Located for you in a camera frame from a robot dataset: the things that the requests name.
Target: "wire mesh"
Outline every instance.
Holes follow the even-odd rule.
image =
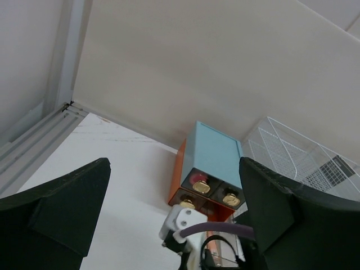
[[[272,119],[243,142],[245,156],[322,192],[360,201],[359,166]]]

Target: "wire basket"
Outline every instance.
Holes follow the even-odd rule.
[[[360,168],[349,159],[272,119],[242,143],[245,156],[322,192],[360,201]]]

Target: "gold knob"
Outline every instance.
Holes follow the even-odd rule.
[[[195,184],[192,185],[192,188],[202,194],[206,194],[210,191],[209,185],[206,184],[206,182],[204,182],[204,181],[196,182]]]
[[[185,208],[195,209],[194,204],[189,199],[183,200],[182,202],[180,202],[180,205]]]
[[[236,197],[234,194],[229,193],[223,198],[223,202],[231,207],[238,206],[240,203],[240,199]]]

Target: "metal profile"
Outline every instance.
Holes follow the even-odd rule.
[[[16,193],[87,114],[65,104],[0,148],[0,198]]]

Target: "brass knob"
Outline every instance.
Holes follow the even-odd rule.
[[[223,202],[231,207],[238,206],[240,203],[240,199],[236,197],[234,194],[229,193],[223,198]]]
[[[185,199],[182,202],[180,202],[180,206],[185,207],[185,208],[195,209],[194,204],[189,199]]]
[[[195,184],[192,185],[192,188],[202,194],[206,194],[210,191],[210,186],[206,184],[206,182],[204,181],[196,182]]]

